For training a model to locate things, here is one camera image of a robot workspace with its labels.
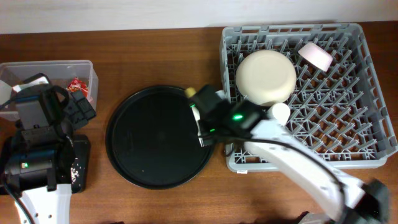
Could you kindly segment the cooked rice pile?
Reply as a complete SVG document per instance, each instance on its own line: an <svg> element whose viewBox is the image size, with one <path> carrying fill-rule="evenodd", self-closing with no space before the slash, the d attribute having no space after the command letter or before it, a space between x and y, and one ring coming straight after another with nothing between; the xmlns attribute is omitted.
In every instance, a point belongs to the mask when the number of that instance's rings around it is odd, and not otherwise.
<svg viewBox="0 0 398 224"><path fill-rule="evenodd" d="M71 166L70 172L71 172L71 180L72 180L73 184L76 181L78 181L80 177L83 176L84 165L78 157L75 158L75 160Z"/></svg>

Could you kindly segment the white plastic cup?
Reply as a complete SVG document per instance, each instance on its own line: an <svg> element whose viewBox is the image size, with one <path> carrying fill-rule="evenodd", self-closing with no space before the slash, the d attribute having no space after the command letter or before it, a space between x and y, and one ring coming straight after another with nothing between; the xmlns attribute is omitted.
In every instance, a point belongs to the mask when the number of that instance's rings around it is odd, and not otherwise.
<svg viewBox="0 0 398 224"><path fill-rule="evenodd" d="M267 110L267 116L285 126L290 117L290 108L285 103L276 103Z"/></svg>

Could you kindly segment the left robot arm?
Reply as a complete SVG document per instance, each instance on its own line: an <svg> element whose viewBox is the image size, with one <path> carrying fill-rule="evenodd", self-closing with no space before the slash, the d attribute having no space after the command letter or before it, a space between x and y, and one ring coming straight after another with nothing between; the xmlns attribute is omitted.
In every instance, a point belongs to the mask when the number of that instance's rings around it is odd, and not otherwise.
<svg viewBox="0 0 398 224"><path fill-rule="evenodd" d="M70 201L84 191L91 143L76 130L96 113L82 91L51 84L25 88L16 105L17 131L1 153L1 185L21 223L69 223Z"/></svg>

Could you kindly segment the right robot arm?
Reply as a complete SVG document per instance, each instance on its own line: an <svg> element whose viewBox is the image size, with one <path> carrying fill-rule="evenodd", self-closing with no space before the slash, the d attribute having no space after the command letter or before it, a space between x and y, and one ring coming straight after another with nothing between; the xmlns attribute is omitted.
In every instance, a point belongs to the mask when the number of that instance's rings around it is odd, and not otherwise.
<svg viewBox="0 0 398 224"><path fill-rule="evenodd" d="M380 181L364 183L327 164L263 110L243 101L196 101L191 109L202 143L240 140L250 153L273 163L306 191L333 223L387 223L390 192Z"/></svg>

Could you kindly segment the yellow plastic spoon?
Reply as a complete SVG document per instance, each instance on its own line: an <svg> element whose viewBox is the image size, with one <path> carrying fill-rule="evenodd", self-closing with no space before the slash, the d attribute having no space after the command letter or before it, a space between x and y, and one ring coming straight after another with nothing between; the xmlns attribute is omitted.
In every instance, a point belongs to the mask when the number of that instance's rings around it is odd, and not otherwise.
<svg viewBox="0 0 398 224"><path fill-rule="evenodd" d="M184 93L185 93L187 98L192 98L193 96L195 96L197 91L193 87L189 87L189 88L184 90Z"/></svg>

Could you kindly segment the small pink bowl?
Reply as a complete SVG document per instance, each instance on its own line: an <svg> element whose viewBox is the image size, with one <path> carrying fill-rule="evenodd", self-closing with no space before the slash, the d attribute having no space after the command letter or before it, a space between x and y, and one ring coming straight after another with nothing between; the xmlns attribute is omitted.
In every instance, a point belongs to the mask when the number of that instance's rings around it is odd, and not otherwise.
<svg viewBox="0 0 398 224"><path fill-rule="evenodd" d="M333 57L323 50L318 45L309 42L304 45L298 53L308 62L310 62L315 67L319 68L320 70L326 72L332 61Z"/></svg>

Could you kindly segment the cream large bowl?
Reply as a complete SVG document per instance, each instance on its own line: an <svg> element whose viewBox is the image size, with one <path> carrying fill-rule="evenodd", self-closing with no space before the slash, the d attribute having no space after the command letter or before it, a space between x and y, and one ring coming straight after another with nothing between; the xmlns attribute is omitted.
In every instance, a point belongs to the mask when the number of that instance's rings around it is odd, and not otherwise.
<svg viewBox="0 0 398 224"><path fill-rule="evenodd" d="M296 86L293 63L282 53L259 50L249 54L238 66L237 89L249 101L272 106L289 99Z"/></svg>

